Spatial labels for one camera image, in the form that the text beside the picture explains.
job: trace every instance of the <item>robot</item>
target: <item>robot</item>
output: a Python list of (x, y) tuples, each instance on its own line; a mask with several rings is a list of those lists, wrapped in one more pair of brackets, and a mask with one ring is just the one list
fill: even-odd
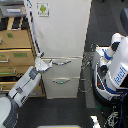
[(9, 91), (8, 97), (0, 98), (0, 128), (15, 127), (18, 119), (17, 109), (22, 107), (30, 93), (38, 85), (41, 74), (51, 67), (52, 61), (46, 64), (39, 53), (35, 60), (35, 67), (29, 67), (27, 72)]
[[(128, 33), (128, 9), (120, 20)], [(117, 105), (128, 92), (128, 37), (115, 33), (111, 46), (96, 47), (92, 61), (93, 92), (99, 101)]]

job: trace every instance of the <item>black joint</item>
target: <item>black joint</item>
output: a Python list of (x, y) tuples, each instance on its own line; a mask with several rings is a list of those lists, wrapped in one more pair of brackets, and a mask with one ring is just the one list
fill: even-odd
[(116, 51), (120, 42), (114, 42), (111, 46), (113, 51)]
[(102, 65), (101, 67), (100, 67), (100, 70), (101, 71), (106, 71), (108, 68), (107, 68), (107, 66), (106, 65)]
[(17, 88), (16, 90), (17, 90), (17, 92), (20, 93), (20, 94), (23, 92), (23, 90), (22, 90), (20, 87)]
[(33, 69), (30, 71), (29, 76), (30, 76), (30, 78), (31, 78), (32, 80), (34, 80), (35, 77), (37, 76), (37, 74), (38, 74), (38, 71), (37, 71), (35, 68), (33, 68)]
[(43, 57), (44, 56), (44, 52), (41, 54), (41, 56), (40, 57)]

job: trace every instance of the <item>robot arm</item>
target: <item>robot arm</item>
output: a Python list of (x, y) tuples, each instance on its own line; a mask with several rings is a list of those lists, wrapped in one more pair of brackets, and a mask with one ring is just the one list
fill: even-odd
[(14, 128), (18, 114), (17, 109), (22, 107), (28, 96), (41, 79), (41, 73), (52, 67), (52, 61), (46, 64), (40, 56), (35, 60), (35, 68), (30, 66), (27, 72), (9, 91), (8, 97), (0, 98), (0, 128)]

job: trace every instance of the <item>label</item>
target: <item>label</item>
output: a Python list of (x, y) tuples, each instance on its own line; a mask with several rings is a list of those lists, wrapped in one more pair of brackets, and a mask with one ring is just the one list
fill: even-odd
[(0, 57), (6, 57), (6, 55), (0, 55)]
[(12, 33), (7, 33), (8, 38), (13, 38), (13, 34)]
[(9, 67), (8, 69), (13, 69), (12, 67)]
[(125, 78), (125, 76), (126, 76), (126, 73), (127, 73), (127, 70), (126, 70), (123, 66), (121, 66), (121, 67), (119, 68), (118, 73), (116, 74), (116, 77), (114, 77), (114, 81), (115, 81), (118, 85), (120, 85), (120, 84), (123, 82), (123, 80), (124, 80), (124, 78)]
[(13, 53), (15, 58), (23, 58), (23, 57), (28, 57), (27, 53)]

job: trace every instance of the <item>wooden cabinet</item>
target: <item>wooden cabinet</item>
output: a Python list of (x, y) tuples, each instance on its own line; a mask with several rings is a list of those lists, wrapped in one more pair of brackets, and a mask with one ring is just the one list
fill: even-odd
[[(20, 28), (11, 30), (13, 20), (9, 18), (7, 30), (0, 31), (0, 93), (8, 93), (17, 79), (35, 65), (36, 55), (30, 31)], [(42, 80), (30, 96), (45, 96)]]

